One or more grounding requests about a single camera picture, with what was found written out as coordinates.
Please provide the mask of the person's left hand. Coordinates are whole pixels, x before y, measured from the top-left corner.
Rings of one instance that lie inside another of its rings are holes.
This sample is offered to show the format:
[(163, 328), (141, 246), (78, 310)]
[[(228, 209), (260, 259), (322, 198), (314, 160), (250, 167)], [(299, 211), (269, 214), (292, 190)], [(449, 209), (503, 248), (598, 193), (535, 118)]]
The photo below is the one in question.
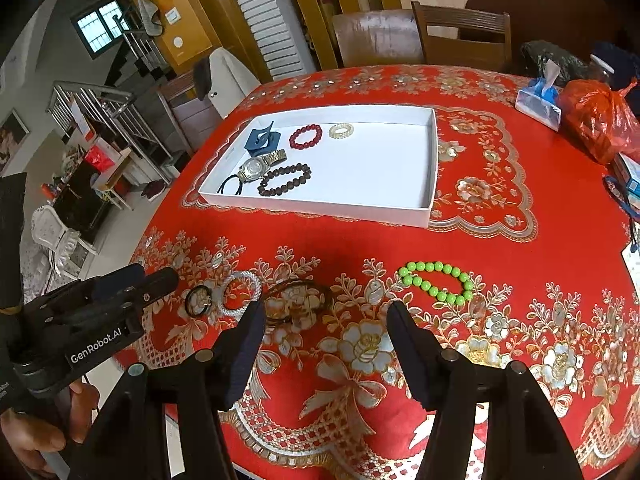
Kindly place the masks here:
[[(92, 425), (93, 413), (98, 409), (99, 390), (82, 380), (72, 382), (70, 389), (70, 419), (68, 436), (81, 444)], [(53, 469), (42, 457), (42, 452), (60, 452), (66, 445), (61, 429), (30, 415), (16, 414), (7, 410), (1, 415), (2, 434), (23, 466), (36, 477), (53, 479)]]

